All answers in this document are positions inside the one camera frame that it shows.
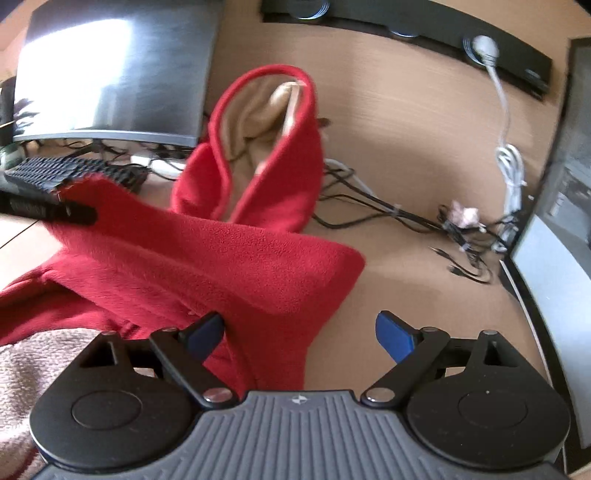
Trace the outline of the red fleece hooded onesie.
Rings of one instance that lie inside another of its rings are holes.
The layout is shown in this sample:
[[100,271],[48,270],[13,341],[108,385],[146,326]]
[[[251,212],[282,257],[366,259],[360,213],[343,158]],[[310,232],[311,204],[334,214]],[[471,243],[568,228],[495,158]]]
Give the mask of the red fleece hooded onesie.
[[214,311],[226,334],[212,373],[238,393],[301,389],[308,347],[365,265],[304,234],[323,169],[311,77],[290,65],[246,73],[215,105],[167,209],[97,176],[64,189],[97,220],[49,226],[60,251],[2,291],[2,344],[72,328],[140,339]]

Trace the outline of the black keyboard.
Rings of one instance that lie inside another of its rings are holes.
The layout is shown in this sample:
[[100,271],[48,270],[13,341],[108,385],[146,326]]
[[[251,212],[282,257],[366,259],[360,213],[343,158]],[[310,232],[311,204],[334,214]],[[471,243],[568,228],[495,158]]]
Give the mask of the black keyboard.
[[7,181],[46,193],[93,175],[100,175],[128,191],[137,192],[147,179],[149,170],[142,165],[118,165],[99,159],[32,157],[4,172]]

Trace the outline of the right monitor showing picture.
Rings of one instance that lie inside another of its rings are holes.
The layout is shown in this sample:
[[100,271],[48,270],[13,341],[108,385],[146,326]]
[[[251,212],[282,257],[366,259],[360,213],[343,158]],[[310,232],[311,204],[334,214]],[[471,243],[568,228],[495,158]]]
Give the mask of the right monitor showing picture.
[[532,301],[547,372],[590,446],[590,41],[572,40],[565,96],[536,197],[509,261]]

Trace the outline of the left dark monitor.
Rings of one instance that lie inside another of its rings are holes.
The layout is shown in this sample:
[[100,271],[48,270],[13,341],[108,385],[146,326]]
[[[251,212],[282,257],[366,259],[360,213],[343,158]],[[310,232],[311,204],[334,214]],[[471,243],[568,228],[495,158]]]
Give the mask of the left dark monitor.
[[221,1],[47,1],[16,72],[17,141],[193,147]]

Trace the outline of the crumpled pink paper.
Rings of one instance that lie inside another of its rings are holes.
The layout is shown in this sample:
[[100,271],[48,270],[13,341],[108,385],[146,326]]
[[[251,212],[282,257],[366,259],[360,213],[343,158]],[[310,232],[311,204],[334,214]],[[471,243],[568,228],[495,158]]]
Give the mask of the crumpled pink paper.
[[458,228],[467,229],[480,225],[480,212],[475,207],[465,207],[454,200],[447,214],[448,220]]

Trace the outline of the black desk power strip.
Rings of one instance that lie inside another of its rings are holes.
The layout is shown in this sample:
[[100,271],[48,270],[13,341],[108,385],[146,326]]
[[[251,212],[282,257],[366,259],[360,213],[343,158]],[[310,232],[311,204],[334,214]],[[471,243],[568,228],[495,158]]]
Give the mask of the black desk power strip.
[[475,67],[478,36],[499,49],[499,76],[541,99],[550,90],[552,60],[518,37],[475,16],[435,1],[263,1],[266,22],[314,24],[408,41]]

